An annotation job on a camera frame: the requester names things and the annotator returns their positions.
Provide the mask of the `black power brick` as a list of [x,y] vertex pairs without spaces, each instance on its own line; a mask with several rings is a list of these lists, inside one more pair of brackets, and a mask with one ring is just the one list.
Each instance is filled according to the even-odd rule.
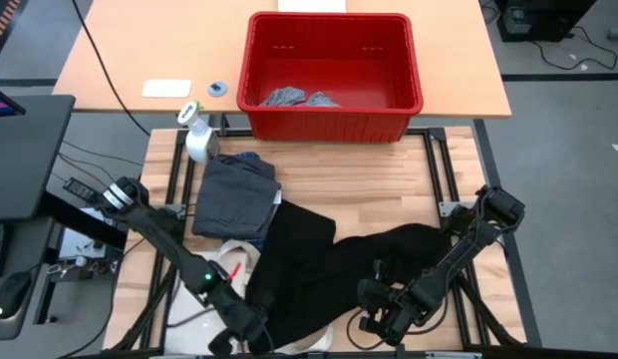
[[87,204],[94,204],[97,200],[97,191],[75,178],[69,178],[63,189]]

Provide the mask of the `red plastic laundry bin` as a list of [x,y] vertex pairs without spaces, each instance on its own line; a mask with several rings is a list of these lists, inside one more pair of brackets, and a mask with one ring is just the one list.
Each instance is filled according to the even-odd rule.
[[[261,106],[285,87],[303,90],[305,101]],[[339,108],[306,106],[316,92]],[[258,12],[249,19],[236,103],[259,140],[393,143],[424,102],[403,14]]]

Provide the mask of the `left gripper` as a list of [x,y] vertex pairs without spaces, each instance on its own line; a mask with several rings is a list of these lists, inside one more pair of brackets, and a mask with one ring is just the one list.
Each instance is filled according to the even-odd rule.
[[234,335],[245,335],[251,354],[265,355],[275,351],[271,335],[264,324],[267,317],[262,305],[247,303],[227,282],[221,282],[209,291],[207,300],[226,326],[207,345],[214,357],[232,355],[231,340]]

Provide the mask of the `white rectangular pad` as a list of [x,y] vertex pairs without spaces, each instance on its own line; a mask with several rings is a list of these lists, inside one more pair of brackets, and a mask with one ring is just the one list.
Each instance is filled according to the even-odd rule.
[[187,98],[191,86],[192,80],[150,79],[145,81],[142,96],[144,98]]

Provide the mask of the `black garment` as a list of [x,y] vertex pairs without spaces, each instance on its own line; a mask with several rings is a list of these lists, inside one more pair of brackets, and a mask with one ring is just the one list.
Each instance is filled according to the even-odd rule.
[[389,283],[407,284],[447,253],[442,232],[421,223],[335,241],[333,219],[284,200],[269,225],[245,301],[266,309],[277,349],[323,329],[358,306],[357,287],[373,261],[390,265]]

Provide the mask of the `cream canvas tote bag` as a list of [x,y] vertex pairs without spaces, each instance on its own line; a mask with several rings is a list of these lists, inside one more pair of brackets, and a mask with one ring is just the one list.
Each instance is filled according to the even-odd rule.
[[[229,240],[218,249],[198,251],[197,254],[219,263],[232,276],[231,286],[241,297],[260,257],[256,247],[240,240]],[[203,308],[194,299],[177,275],[165,327],[165,354],[211,355],[208,343],[225,325],[212,306]],[[277,348],[276,352],[292,355],[328,351],[334,336],[333,326],[328,325],[303,339]]]

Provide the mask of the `dark grey garment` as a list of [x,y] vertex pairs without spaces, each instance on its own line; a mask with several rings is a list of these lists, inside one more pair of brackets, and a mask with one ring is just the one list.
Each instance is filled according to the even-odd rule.
[[221,239],[266,235],[281,184],[275,166],[255,153],[209,160],[195,205],[192,233]]

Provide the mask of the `white paper sheet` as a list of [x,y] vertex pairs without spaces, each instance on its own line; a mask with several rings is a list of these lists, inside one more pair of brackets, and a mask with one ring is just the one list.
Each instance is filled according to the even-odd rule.
[[346,0],[277,0],[279,12],[346,13]]

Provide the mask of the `white spray bottle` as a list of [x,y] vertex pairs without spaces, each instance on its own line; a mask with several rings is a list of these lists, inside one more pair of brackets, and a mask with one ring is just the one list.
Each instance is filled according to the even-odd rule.
[[200,114],[200,103],[190,101],[184,105],[177,116],[180,125],[188,128],[185,146],[190,158],[205,165],[220,153],[220,142],[214,129]]

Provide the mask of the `light wooden desk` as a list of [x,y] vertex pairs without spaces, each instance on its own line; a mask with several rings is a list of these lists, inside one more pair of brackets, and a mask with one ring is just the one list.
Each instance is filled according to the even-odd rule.
[[[53,92],[83,112],[176,113],[182,99],[144,98],[150,79],[192,80],[190,98],[235,113],[248,20],[277,0],[94,0]],[[353,13],[400,13],[412,24],[422,116],[510,117],[478,0],[347,0]],[[214,82],[227,93],[210,96]]]

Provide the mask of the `blue plaid pajama pants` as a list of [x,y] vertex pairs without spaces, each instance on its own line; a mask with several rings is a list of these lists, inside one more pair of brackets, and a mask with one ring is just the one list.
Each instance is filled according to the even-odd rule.
[[[239,153],[237,156],[241,159],[248,159],[248,160],[259,160],[260,159],[259,154],[255,152],[243,152],[243,153]],[[261,250],[263,247],[264,240],[265,240],[264,237],[245,238],[244,242],[251,244],[258,250]]]

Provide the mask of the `black side desk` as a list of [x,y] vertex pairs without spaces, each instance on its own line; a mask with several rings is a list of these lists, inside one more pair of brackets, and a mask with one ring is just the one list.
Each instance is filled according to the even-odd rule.
[[17,96],[25,109],[0,117],[0,223],[34,217],[68,128],[76,99]]

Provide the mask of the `black aluminium table frame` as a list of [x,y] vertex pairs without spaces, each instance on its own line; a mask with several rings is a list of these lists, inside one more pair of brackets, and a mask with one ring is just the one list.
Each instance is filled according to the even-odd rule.
[[[151,192],[151,202],[188,204],[184,244],[194,251],[211,251],[218,239],[190,232],[192,213],[203,166],[189,163],[184,148],[185,130],[153,130],[141,175]],[[335,240],[391,229],[407,222],[440,226],[439,202],[470,201],[484,184],[484,173],[471,128],[413,129],[394,144],[355,145],[275,143],[255,140],[248,131],[231,129],[222,139],[226,153],[254,151],[275,165],[283,198],[336,221]],[[513,246],[503,251],[497,243],[474,260],[468,276],[494,316],[517,340],[530,343],[515,294],[512,269]],[[141,243],[124,259],[114,296],[113,314],[103,348],[118,344],[146,304],[154,296],[168,263]],[[409,336],[408,350],[461,349],[471,339],[480,343],[484,324],[464,294],[457,314],[453,305],[435,332]]]

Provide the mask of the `white electronics box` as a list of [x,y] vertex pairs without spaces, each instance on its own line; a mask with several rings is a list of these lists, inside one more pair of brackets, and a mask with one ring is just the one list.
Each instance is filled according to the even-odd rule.
[[121,252],[122,250],[119,248],[65,228],[60,238],[58,261],[70,261],[80,256],[93,259],[112,259]]

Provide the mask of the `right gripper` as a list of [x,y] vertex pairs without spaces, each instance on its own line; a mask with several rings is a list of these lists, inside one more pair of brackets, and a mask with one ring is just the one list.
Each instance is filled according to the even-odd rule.
[[[362,279],[358,283],[357,295],[360,300],[385,300],[388,287],[376,279]],[[422,285],[411,283],[401,290],[391,288],[387,312],[376,318],[362,316],[358,328],[378,336],[388,345],[398,345],[407,335],[428,334],[440,326],[433,326],[410,332],[412,325],[423,327],[440,308],[440,293],[427,291]]]

